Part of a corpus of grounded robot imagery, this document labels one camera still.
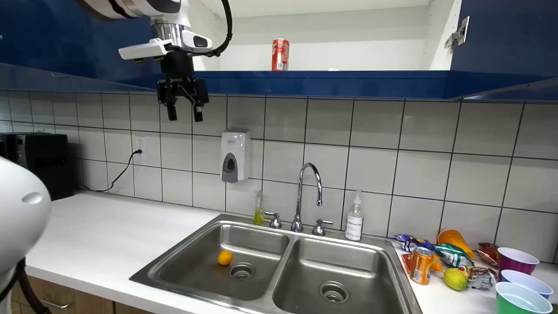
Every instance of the blue cabinet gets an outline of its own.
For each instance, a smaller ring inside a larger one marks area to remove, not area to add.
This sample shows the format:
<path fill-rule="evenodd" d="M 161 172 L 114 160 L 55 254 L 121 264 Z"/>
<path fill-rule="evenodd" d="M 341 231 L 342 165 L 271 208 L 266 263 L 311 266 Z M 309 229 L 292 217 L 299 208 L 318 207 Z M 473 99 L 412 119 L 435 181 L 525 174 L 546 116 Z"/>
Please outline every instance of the blue cabinet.
<path fill-rule="evenodd" d="M 199 78 L 218 95 L 456 100 L 558 76 L 557 0 L 464 0 L 461 17 L 471 18 L 468 43 L 456 50 L 447 72 L 199 72 Z M 149 20 L 96 20 L 81 0 L 2 0 L 0 85 L 109 90 L 100 83 L 117 83 L 114 90 L 154 90 L 159 65 L 123 62 L 117 53 L 150 37 Z"/>

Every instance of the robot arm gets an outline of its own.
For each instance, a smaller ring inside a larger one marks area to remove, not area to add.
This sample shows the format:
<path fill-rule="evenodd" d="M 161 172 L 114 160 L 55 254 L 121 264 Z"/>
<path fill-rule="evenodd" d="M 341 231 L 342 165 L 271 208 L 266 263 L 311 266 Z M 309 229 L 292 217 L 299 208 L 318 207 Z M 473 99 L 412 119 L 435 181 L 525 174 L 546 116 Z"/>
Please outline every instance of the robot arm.
<path fill-rule="evenodd" d="M 177 97 L 194 106 L 194 119 L 203 121 L 203 107 L 210 102 L 206 85 L 196 79 L 194 57 L 220 57 L 232 39 L 232 15 L 229 0 L 224 3 L 227 17 L 227 39 L 212 50 L 212 41 L 194 34 L 189 20 L 189 0 L 84 0 L 95 13 L 109 20 L 133 20 L 149 17 L 157 39 L 147 44 L 119 50 L 123 60 L 161 60 L 166 76 L 157 83 L 159 104 L 168 107 L 170 121 L 177 121 Z"/>
<path fill-rule="evenodd" d="M 28 170 L 0 158 L 0 294 L 48 228 L 51 196 Z"/>

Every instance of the black appliance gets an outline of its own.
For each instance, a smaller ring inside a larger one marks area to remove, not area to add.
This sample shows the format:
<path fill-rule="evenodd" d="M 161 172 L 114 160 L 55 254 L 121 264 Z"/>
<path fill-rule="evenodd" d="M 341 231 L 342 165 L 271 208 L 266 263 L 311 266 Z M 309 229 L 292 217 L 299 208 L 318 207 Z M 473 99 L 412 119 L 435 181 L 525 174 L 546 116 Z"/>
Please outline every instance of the black appliance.
<path fill-rule="evenodd" d="M 72 168 L 67 135 L 0 135 L 0 156 L 39 177 L 48 187 L 53 201 L 72 196 Z"/>

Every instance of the wall-mounted soap dispenser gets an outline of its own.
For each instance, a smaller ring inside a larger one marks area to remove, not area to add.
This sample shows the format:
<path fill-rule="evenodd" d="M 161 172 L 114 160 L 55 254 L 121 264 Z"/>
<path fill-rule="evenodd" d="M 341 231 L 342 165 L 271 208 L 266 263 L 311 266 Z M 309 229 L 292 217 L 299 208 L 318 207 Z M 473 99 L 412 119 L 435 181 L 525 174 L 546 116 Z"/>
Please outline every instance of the wall-mounted soap dispenser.
<path fill-rule="evenodd" d="M 227 132 L 222 137 L 222 181 L 229 184 L 250 181 L 250 132 Z"/>

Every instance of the dish soap bottle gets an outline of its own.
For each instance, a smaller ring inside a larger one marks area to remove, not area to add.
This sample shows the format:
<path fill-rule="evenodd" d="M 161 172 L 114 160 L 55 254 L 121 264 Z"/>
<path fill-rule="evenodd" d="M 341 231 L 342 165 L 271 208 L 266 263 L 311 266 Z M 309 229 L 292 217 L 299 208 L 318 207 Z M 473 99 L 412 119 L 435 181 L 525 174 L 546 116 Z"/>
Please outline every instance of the dish soap bottle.
<path fill-rule="evenodd" d="M 257 203 L 255 203 L 255 219 L 253 219 L 255 226 L 266 226 L 266 212 L 262 208 L 262 191 L 257 193 Z"/>
<path fill-rule="evenodd" d="M 348 217 L 346 238 L 351 242 L 361 242 L 363 224 L 365 224 L 365 217 L 361 212 L 361 193 L 356 193 L 356 198 L 353 201 L 353 212 Z"/>

